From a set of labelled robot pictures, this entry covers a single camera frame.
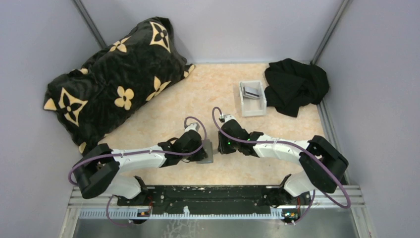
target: marble patterned surface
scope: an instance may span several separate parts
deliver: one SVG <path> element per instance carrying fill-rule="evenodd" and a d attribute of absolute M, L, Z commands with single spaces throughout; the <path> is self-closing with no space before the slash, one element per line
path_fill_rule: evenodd
<path fill-rule="evenodd" d="M 248 132 L 262 131 L 291 140 L 324 136 L 316 105 L 312 104 L 301 107 L 297 118 L 282 115 L 272 107 L 267 108 L 266 116 L 241 116 L 239 82 L 260 80 L 265 87 L 267 67 L 267 64 L 197 65 L 188 78 L 166 88 L 101 142 L 115 149 L 145 148 L 181 136 L 184 118 L 195 116 L 204 123 L 215 150 L 217 129 L 211 119 L 214 106 L 219 106 L 224 114 L 234 115 Z M 236 152 L 215 154 L 212 164 L 180 162 L 165 168 L 135 170 L 128 175 L 138 175 L 150 185 L 279 184 L 287 174 L 301 170 L 298 165 L 276 158 Z"/>

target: open container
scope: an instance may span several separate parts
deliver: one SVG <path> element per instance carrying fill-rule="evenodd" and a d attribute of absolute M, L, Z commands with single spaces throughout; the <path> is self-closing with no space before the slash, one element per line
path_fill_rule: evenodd
<path fill-rule="evenodd" d="M 243 95 L 243 88 L 250 87 L 258 91 L 259 99 L 246 98 Z M 264 116 L 267 113 L 267 100 L 261 81 L 239 82 L 239 96 L 241 98 L 241 109 L 243 117 Z"/>

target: pillow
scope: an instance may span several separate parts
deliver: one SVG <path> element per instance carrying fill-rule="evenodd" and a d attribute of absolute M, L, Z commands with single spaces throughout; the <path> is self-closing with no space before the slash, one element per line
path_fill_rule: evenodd
<path fill-rule="evenodd" d="M 147 19 L 80 69 L 49 83 L 44 110 L 57 114 L 86 154 L 142 105 L 186 78 L 194 69 L 186 62 L 175 49 L 169 19 Z"/>

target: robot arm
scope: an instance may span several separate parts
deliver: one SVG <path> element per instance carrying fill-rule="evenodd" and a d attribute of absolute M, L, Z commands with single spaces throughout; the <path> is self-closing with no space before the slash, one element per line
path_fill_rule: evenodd
<path fill-rule="evenodd" d="M 104 156 L 104 158 L 78 166 L 73 172 L 83 198 L 93 198 L 107 193 L 142 203 L 148 193 L 146 185 L 140 177 L 127 177 L 122 173 L 141 168 L 172 166 L 182 159 L 200 161 L 206 158 L 208 155 L 203 148 L 197 153 L 183 156 L 201 146 L 199 128 L 198 123 L 192 123 L 185 128 L 184 134 L 179 139 L 173 138 L 143 149 L 117 150 L 110 149 L 107 144 L 98 145 L 77 164 L 95 156 Z"/>
<path fill-rule="evenodd" d="M 219 120 L 223 122 L 222 131 L 239 140 L 249 141 L 249 143 L 238 142 L 226 137 L 219 131 L 217 150 L 221 154 L 229 154 L 238 150 L 244 155 L 261 158 L 275 157 L 303 167 L 302 172 L 286 176 L 281 183 L 282 203 L 290 203 L 300 194 L 314 189 L 333 193 L 337 187 L 335 182 L 317 163 L 292 144 L 297 144 L 312 154 L 320 156 L 319 160 L 338 180 L 343 177 L 348 167 L 348 162 L 344 156 L 321 136 L 314 136 L 312 140 L 306 141 L 290 141 L 271 137 L 262 132 L 247 133 L 232 115 L 221 116 Z"/>

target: folded black garment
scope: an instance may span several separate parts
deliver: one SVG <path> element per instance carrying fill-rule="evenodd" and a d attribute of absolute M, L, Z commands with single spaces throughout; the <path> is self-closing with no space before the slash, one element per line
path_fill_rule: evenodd
<path fill-rule="evenodd" d="M 269 84 L 264 91 L 267 106 L 291 117 L 298 116 L 300 106 L 319 104 L 329 90 L 322 68 L 292 59 L 270 63 L 265 78 Z"/>
<path fill-rule="evenodd" d="M 169 19 L 147 19 L 81 69 L 48 84 L 44 109 L 57 114 L 81 153 L 194 69 L 176 51 L 173 36 Z"/>

